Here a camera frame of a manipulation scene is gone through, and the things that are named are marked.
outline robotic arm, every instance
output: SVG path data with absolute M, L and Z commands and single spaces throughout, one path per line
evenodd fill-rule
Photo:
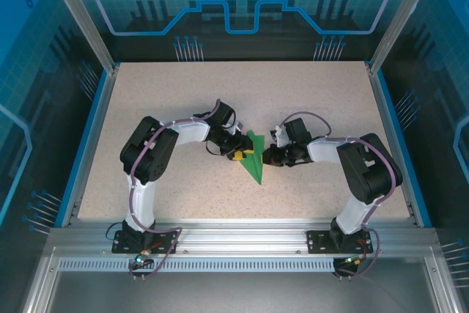
M 330 237 L 338 251 L 354 246 L 362 224 L 366 223 L 376 206 L 391 189 L 391 175 L 381 158 L 366 146 L 346 139 L 312 138 L 302 119 L 277 126 L 271 135 L 276 144 L 262 154 L 263 163 L 289 167 L 304 163 L 341 164 L 352 195 L 342 212 L 332 220 Z M 360 138 L 372 145 L 390 163 L 396 186 L 402 183 L 402 173 L 379 137 L 369 133 Z
M 152 229 L 154 226 L 153 199 L 156 186 L 176 146 L 195 141 L 211 141 L 219 147 L 220 155 L 225 155 L 232 161 L 243 159 L 244 153 L 254 152 L 252 140 L 241 133 L 243 125 L 236 121 L 233 108 L 220 102 L 214 114 L 201 119 L 209 114 L 210 112 L 194 114 L 192 118 L 181 123 L 176 122 L 162 130 L 137 165 L 134 174 L 136 184 L 133 192 L 133 214 L 129 209 L 122 223 L 122 231 L 131 236 L 134 242 L 141 244 L 137 246 L 139 251 L 152 244 L 153 234 L 145 232 L 143 227 Z M 155 132 L 167 123 L 152 117 L 143 118 L 122 149 L 120 160 L 128 176 L 129 190 L 133 187 L 130 177 L 133 164 Z M 134 221 L 134 217 L 143 227 Z

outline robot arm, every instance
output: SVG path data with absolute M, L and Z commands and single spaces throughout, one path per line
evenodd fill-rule
M 331 224 L 330 236 L 340 250 L 348 236 L 361 231 L 362 223 L 372 208 L 391 189 L 388 169 L 375 153 L 362 144 L 328 137 L 313 139 L 302 119 L 286 122 L 270 133 L 276 144 L 271 144 L 262 154 L 265 164 L 293 167 L 327 161 L 342 165 L 352 195 Z M 360 140 L 368 142 L 384 156 L 394 171 L 396 185 L 400 185 L 402 174 L 379 137 L 369 133 Z
M 220 155 L 236 161 L 245 156 L 243 153 L 253 152 L 252 140 L 241 133 L 243 125 L 236 121 L 236 113 L 231 107 L 220 102 L 214 115 L 206 120 L 200 120 L 208 114 L 194 114 L 192 121 L 177 123 L 163 130 L 138 164 L 135 171 L 133 211 L 134 216 L 145 227 L 150 228 L 155 222 L 153 214 L 155 189 L 176 146 L 196 141 L 211 141 L 219 147 Z M 130 170 L 133 164 L 155 131 L 166 123 L 152 117 L 143 118 L 122 149 L 120 160 L 128 175 L 129 190 L 132 187 Z M 124 229 L 128 227 L 144 232 L 144 229 L 133 220 L 130 210 L 123 224 Z

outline green origami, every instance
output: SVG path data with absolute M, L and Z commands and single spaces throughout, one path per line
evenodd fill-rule
M 241 165 L 248 171 L 249 174 L 257 181 L 258 184 L 262 184 L 262 153 L 264 152 L 264 136 L 256 136 L 253 131 L 248 132 L 249 138 L 254 144 L 254 154 L 245 154 L 246 158 L 242 159 Z

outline vented metal strip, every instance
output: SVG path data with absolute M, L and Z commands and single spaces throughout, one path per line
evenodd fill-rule
M 152 271 L 161 259 L 140 272 Z M 127 272 L 129 258 L 67 258 L 61 259 L 59 271 Z M 291 273 L 332 272 L 332 258 L 170 258 L 161 272 L 172 273 Z

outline speckled tabletop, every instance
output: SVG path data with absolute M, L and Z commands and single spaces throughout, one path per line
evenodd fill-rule
M 376 133 L 383 124 L 363 62 L 123 63 L 93 160 L 78 217 L 120 220 L 128 185 L 119 154 L 140 120 L 190 117 L 209 111 L 216 98 L 236 110 L 244 131 L 265 135 L 288 114 L 314 111 L 332 136 Z M 326 132 L 313 117 L 303 121 L 313 136 Z M 340 165 L 265 166 L 262 185 L 238 162 L 209 155 L 203 143 L 173 152 L 155 195 L 157 218 L 332 218 L 350 195 Z M 399 188 L 376 218 L 407 218 Z

